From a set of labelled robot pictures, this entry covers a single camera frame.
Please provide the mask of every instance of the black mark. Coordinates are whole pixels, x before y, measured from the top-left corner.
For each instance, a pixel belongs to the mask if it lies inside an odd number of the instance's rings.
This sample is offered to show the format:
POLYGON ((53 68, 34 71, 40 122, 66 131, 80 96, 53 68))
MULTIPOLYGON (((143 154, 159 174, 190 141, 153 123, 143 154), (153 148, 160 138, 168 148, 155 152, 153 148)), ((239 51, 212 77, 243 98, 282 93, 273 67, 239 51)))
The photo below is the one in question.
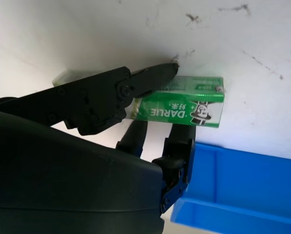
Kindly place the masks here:
POLYGON ((191 20, 190 23, 192 23, 192 22, 200 23, 201 22, 201 20, 198 16, 193 16, 191 14, 186 14, 186 16, 191 20))
POLYGON ((245 10, 248 15, 251 15, 251 11, 249 10, 249 5, 243 4, 241 6, 233 7, 233 8, 218 8, 219 11, 241 11, 245 10))
POLYGON ((244 50, 241 50, 241 52, 247 56, 250 56, 255 62, 257 62, 259 65, 265 67, 267 70, 271 71, 271 68, 268 66, 265 66, 261 61, 259 61, 257 58, 255 58, 254 56, 249 55, 247 52, 245 52, 244 50))
POLYGON ((179 55, 176 55, 175 57, 171 59, 171 62, 176 62, 178 61, 178 59, 179 59, 179 55))

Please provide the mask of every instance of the metal bolt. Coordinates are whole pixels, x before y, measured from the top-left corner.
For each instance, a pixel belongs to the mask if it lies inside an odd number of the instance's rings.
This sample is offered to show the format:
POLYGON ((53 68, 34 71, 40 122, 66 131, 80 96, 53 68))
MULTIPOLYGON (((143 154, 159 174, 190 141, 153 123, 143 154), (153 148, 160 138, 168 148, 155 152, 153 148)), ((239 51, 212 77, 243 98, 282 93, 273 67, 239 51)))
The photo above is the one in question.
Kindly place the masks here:
POLYGON ((129 95, 130 95, 130 89, 129 89, 129 87, 128 87, 127 85, 122 86, 122 87, 121 87, 121 93, 122 93, 122 95, 123 95, 124 97, 129 96, 129 95))
POLYGON ((60 87, 58 89, 58 94, 60 94, 61 96, 63 96, 65 94, 65 89, 63 89, 62 87, 60 87))

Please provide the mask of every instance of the screw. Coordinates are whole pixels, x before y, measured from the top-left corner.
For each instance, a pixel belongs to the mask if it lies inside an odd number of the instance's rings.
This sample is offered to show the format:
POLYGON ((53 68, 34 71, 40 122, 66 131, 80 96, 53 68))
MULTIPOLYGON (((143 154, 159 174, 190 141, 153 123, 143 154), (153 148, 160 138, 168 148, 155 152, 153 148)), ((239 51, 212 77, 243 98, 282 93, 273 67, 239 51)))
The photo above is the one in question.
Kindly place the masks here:
POLYGON ((129 89, 129 87, 128 87, 127 85, 122 86, 122 87, 121 87, 121 93, 122 93, 122 95, 123 95, 124 97, 129 96, 129 95, 130 95, 130 89, 129 89))
POLYGON ((59 88, 58 89, 58 94, 60 94, 61 96, 63 96, 65 94, 65 90, 63 88, 59 88))
POLYGON ((50 122, 55 122, 57 120, 57 117, 55 114, 48 114, 48 120, 50 122))
POLYGON ((124 73, 124 76, 125 76, 126 79, 128 79, 128 78, 130 77, 130 75, 129 75, 128 72, 125 72, 125 73, 124 73))
POLYGON ((87 91, 85 89, 81 89, 81 95, 85 98, 87 96, 87 91))
POLYGON ((162 211, 166 210, 166 207, 168 204, 169 204, 169 199, 165 198, 162 202, 162 211))

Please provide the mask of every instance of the dirt stain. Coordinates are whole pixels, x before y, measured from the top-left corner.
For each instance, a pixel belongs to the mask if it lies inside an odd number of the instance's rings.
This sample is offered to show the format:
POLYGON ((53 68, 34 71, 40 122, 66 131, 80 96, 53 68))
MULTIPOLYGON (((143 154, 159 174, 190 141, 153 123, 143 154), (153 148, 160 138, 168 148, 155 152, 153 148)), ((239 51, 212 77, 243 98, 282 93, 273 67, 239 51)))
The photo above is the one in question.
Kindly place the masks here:
POLYGON ((218 10, 219 11, 236 11, 236 12, 241 11, 241 10, 245 10, 249 16, 251 15, 249 5, 247 5, 247 4, 242 4, 241 6, 237 6, 237 7, 233 7, 233 8, 218 8, 218 10))
POLYGON ((190 23, 193 23, 193 22, 200 23, 200 22, 202 22, 201 19, 199 18, 199 16, 193 16, 191 14, 186 14, 186 16, 191 20, 190 23))
POLYGON ((241 52, 249 57, 251 57, 255 62, 257 62, 259 65, 265 67, 267 70, 271 71, 271 68, 268 66, 265 66, 260 60, 258 60, 256 57, 249 55, 247 52, 245 52, 244 50, 241 50, 241 52))
POLYGON ((195 50, 191 50, 190 52, 186 51, 183 57, 186 59, 188 57, 191 57, 194 53, 195 53, 195 50))
POLYGON ((178 59, 179 59, 179 55, 176 54, 176 56, 174 56, 170 62, 178 62, 178 59))

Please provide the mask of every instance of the green box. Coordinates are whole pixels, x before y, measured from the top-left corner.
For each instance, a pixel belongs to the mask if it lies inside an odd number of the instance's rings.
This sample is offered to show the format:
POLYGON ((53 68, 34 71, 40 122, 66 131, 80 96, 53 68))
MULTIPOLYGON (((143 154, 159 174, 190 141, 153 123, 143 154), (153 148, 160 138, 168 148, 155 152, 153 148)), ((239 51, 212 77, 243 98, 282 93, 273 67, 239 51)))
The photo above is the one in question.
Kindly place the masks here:
POLYGON ((224 98, 222 78, 176 76, 160 91, 134 99, 126 118, 218 128, 224 98))

